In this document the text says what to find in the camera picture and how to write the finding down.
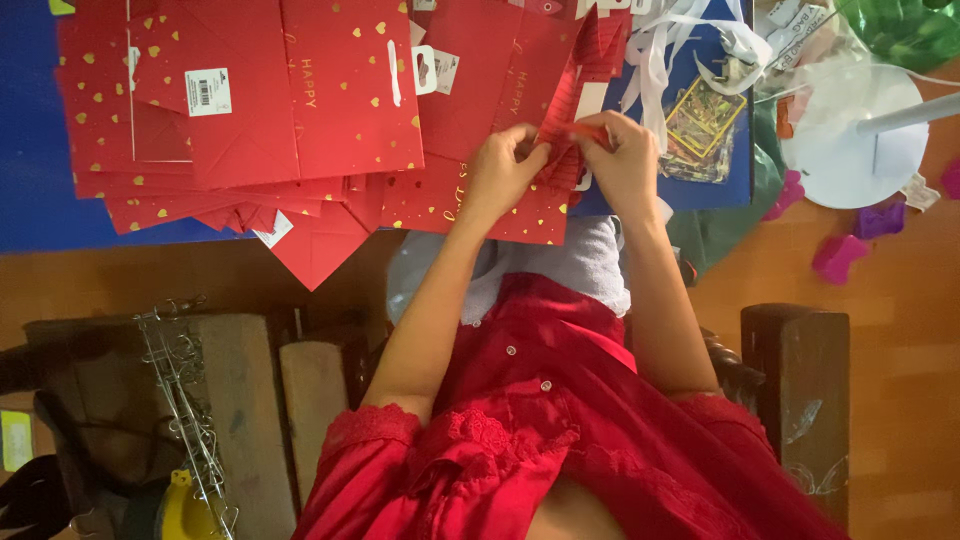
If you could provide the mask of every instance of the barcode sticker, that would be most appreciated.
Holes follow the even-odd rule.
[[[450,95],[450,90],[453,88],[453,78],[457,75],[458,63],[460,63],[460,57],[437,49],[433,50],[433,64],[437,68],[438,92]],[[426,65],[420,65],[418,75],[420,75],[420,83],[425,84]]]
[[[274,249],[276,243],[280,239],[290,232],[294,228],[294,224],[290,223],[290,220],[287,219],[287,216],[283,215],[283,212],[280,210],[276,211],[276,219],[274,220],[274,231],[272,233],[261,233],[260,231],[253,231],[256,234],[257,238],[267,245],[268,249]]]
[[[186,71],[183,75],[190,116],[233,112],[230,106],[230,79],[225,67]]]

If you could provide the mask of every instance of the gray cloth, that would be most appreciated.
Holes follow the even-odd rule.
[[[387,314],[396,324],[410,304],[444,244],[442,234],[410,231],[387,271]],[[619,268],[617,233],[612,219],[570,217],[563,246],[486,240],[473,266],[460,321],[483,319],[496,302],[505,274],[540,274],[569,289],[595,298],[617,317],[630,309],[630,291]]]

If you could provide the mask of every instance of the red lace dress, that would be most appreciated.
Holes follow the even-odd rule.
[[[534,274],[457,333],[425,429],[396,405],[329,427],[294,534],[523,538],[560,471],[630,538],[845,538],[723,398],[675,404],[636,375],[622,321]]]

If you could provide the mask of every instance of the clear plastic bag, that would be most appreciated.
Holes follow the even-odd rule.
[[[920,73],[960,56],[960,0],[857,0],[840,5],[870,50]]]

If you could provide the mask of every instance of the yellow sticker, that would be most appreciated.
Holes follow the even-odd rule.
[[[0,422],[3,424],[3,468],[12,473],[34,458],[30,415],[4,410],[0,411]]]

